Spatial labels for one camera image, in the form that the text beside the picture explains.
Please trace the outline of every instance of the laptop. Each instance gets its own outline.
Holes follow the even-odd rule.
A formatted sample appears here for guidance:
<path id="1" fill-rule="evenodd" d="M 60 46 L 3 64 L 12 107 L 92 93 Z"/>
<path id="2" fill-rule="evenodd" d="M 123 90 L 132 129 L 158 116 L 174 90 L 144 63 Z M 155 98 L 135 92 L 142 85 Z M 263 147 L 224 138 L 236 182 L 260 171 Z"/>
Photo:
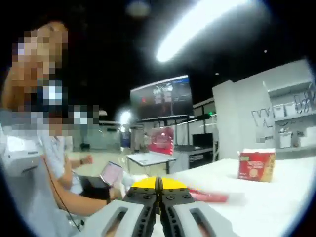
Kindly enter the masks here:
<path id="1" fill-rule="evenodd" d="M 97 177 L 79 176 L 81 185 L 83 187 L 92 186 L 94 188 L 109 188 L 123 177 L 123 168 L 113 162 L 107 163 L 101 174 Z"/>

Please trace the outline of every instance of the ceiling light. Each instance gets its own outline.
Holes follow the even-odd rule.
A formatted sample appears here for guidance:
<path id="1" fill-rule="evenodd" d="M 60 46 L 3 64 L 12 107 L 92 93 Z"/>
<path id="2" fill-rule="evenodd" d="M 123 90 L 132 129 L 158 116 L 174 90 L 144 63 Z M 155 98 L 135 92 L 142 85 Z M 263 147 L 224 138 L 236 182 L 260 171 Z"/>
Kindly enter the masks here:
<path id="1" fill-rule="evenodd" d="M 130 113 L 130 111 L 125 111 L 121 114 L 119 122 L 121 125 L 125 125 L 128 124 L 129 119 L 131 118 L 132 114 Z"/>
<path id="2" fill-rule="evenodd" d="M 166 62 L 171 59 L 186 43 L 188 43 L 198 32 L 204 29 L 212 21 L 231 10 L 244 4 L 249 0 L 201 0 L 193 7 L 171 30 L 162 42 L 157 60 Z"/>

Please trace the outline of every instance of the screen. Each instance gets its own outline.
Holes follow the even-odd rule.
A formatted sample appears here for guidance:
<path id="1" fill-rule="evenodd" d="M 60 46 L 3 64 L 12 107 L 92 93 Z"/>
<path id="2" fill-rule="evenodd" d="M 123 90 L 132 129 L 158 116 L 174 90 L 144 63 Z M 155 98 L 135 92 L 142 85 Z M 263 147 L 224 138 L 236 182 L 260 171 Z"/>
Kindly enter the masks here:
<path id="1" fill-rule="evenodd" d="M 212 147 L 213 133 L 193 134 L 193 145 L 197 147 Z"/>
<path id="2" fill-rule="evenodd" d="M 167 79 L 131 90 L 131 104 L 138 119 L 193 115 L 188 76 Z"/>
<path id="3" fill-rule="evenodd" d="M 118 164 L 109 162 L 101 172 L 102 180 L 110 186 L 123 177 L 123 168 Z"/>

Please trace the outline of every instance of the gray gripper finger pad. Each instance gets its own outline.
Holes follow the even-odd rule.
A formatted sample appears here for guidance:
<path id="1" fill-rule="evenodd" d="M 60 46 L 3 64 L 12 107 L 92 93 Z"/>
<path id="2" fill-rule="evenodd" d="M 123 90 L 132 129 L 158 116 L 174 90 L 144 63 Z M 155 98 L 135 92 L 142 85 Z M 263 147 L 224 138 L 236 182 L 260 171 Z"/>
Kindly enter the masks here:
<path id="1" fill-rule="evenodd" d="M 179 217 L 181 227 L 185 237 L 202 237 L 199 227 L 193 217 L 199 216 L 203 225 L 212 237 L 237 237 L 233 232 L 232 224 L 229 220 L 211 208 L 205 202 L 193 202 L 173 206 Z"/>
<path id="2" fill-rule="evenodd" d="M 117 216 L 124 212 L 115 237 L 131 237 L 144 205 L 115 200 L 87 218 L 83 230 L 76 237 L 104 237 Z"/>

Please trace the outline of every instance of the white counter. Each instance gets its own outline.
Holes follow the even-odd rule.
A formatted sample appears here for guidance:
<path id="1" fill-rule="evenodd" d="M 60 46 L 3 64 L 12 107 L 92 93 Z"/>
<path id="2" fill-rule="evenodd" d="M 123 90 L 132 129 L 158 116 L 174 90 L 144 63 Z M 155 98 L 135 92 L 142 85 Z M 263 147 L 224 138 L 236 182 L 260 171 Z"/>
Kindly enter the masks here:
<path id="1" fill-rule="evenodd" d="M 245 193 L 244 204 L 210 206 L 229 219 L 241 237 L 281 236 L 314 187 L 316 157 L 276 160 L 271 183 L 237 179 L 238 166 L 238 160 L 225 159 L 169 177 L 205 191 Z"/>

